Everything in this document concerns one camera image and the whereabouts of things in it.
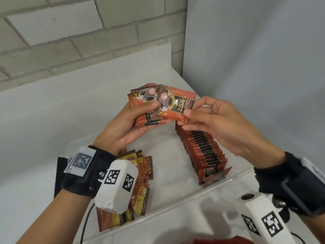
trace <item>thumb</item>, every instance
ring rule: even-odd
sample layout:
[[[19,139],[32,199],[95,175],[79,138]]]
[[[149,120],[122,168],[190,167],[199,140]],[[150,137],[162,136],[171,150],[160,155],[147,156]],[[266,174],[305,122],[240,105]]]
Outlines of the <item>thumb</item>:
[[[213,115],[204,113],[199,110],[186,109],[184,110],[183,113],[192,122],[195,121],[195,122],[201,122],[201,123],[206,123],[208,125],[211,125],[213,121]]]
[[[129,110],[129,117],[134,120],[139,115],[142,115],[144,113],[152,112],[154,109],[156,109],[159,106],[159,101],[153,101],[149,103],[143,103],[141,105],[135,106],[134,108]]]

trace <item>black wrist strap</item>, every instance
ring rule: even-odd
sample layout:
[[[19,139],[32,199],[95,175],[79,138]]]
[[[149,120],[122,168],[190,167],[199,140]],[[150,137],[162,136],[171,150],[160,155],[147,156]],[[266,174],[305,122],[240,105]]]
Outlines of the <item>black wrist strap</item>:
[[[80,177],[66,173],[61,186],[71,193],[94,198],[101,186],[101,182],[98,179],[105,177],[107,169],[116,160],[116,156],[92,145],[88,147],[96,150],[96,153],[91,161],[91,165],[88,167],[90,171],[87,171],[87,176]]]
[[[325,212],[324,184],[291,153],[286,152],[283,164],[254,170],[261,193],[273,194],[301,215]]]

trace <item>black cable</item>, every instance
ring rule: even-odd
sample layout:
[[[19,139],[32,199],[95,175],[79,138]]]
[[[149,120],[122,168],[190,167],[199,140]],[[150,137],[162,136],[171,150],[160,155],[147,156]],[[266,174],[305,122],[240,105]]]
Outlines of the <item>black cable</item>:
[[[301,242],[303,243],[303,244],[306,244],[306,242],[299,236],[299,235],[297,235],[297,234],[295,234],[295,233],[292,233],[292,232],[290,232],[293,236],[295,236],[296,238],[298,238],[299,240],[301,240]]]
[[[82,229],[82,233],[81,233],[81,238],[80,238],[80,244],[82,244],[83,242],[83,235],[84,235],[84,231],[86,229],[86,225],[87,225],[87,221],[88,221],[88,218],[89,218],[89,215],[90,215],[90,212],[91,210],[94,208],[95,206],[95,203],[90,207],[89,211],[88,211],[88,214],[86,216],[86,220],[84,221],[84,224],[83,224],[83,229]]]

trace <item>red fabric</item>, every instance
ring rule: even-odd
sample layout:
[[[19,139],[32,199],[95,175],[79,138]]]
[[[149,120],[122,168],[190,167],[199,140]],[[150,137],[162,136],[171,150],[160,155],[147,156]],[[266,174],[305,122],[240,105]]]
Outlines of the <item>red fabric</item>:
[[[254,242],[240,237],[240,236],[235,236],[234,238],[231,239],[226,239],[226,240],[198,240],[195,239],[193,241],[193,244],[254,244]]]

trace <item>hand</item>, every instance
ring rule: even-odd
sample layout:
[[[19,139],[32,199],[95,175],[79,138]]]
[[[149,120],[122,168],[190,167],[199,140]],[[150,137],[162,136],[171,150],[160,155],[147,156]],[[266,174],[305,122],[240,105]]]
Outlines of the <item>hand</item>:
[[[285,153],[265,139],[230,102],[205,96],[197,99],[184,115],[190,119],[188,124],[177,122],[184,130],[210,133],[223,147],[256,168],[272,167],[285,160]]]
[[[155,86],[155,83],[144,86]],[[93,146],[118,155],[119,151],[126,145],[136,141],[149,129],[159,125],[148,125],[143,127],[133,126],[135,119],[144,113],[153,111],[159,106],[159,101],[144,103],[130,108],[127,103],[120,113],[107,125],[103,132],[95,139]]]

